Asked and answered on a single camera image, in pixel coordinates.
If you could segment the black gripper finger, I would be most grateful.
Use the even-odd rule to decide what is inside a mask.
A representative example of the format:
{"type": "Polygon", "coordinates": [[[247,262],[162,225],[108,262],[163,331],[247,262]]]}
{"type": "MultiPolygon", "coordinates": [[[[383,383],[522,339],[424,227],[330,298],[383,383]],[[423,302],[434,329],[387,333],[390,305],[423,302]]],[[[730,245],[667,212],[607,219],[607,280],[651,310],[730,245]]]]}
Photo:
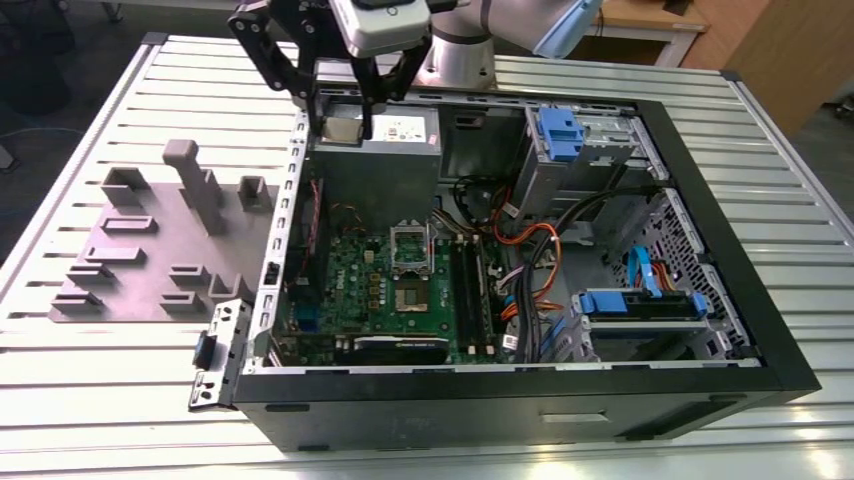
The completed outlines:
{"type": "Polygon", "coordinates": [[[351,58],[351,69],[362,95],[362,139],[371,140],[372,116],[382,112],[388,100],[402,100],[430,52],[430,36],[424,35],[412,48],[402,51],[398,62],[386,74],[379,73],[376,60],[351,58]]]}
{"type": "Polygon", "coordinates": [[[316,22],[307,2],[243,2],[227,24],[268,87],[275,91],[287,90],[295,105],[300,109],[311,109],[316,91],[316,22]],[[271,37],[271,23],[298,45],[296,63],[271,37]]]}

